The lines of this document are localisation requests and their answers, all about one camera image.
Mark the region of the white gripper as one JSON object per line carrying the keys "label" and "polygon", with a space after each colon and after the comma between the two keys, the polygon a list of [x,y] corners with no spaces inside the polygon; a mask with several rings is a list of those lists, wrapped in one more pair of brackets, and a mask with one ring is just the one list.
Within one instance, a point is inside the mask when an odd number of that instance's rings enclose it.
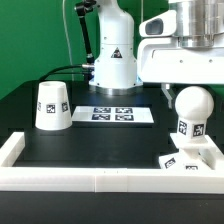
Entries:
{"label": "white gripper", "polygon": [[213,47],[181,48],[176,38],[146,38],[138,47],[137,74],[145,83],[162,83],[161,90],[172,109],[172,83],[224,84],[224,42],[218,40]]}

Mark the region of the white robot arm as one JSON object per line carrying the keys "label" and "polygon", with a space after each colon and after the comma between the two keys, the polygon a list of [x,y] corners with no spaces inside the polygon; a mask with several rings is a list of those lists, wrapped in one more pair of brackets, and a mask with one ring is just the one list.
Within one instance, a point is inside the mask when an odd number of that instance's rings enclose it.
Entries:
{"label": "white robot arm", "polygon": [[133,50],[134,21],[117,0],[97,0],[100,54],[94,91],[126,95],[145,83],[224,84],[224,0],[168,0],[169,9],[142,22]]}

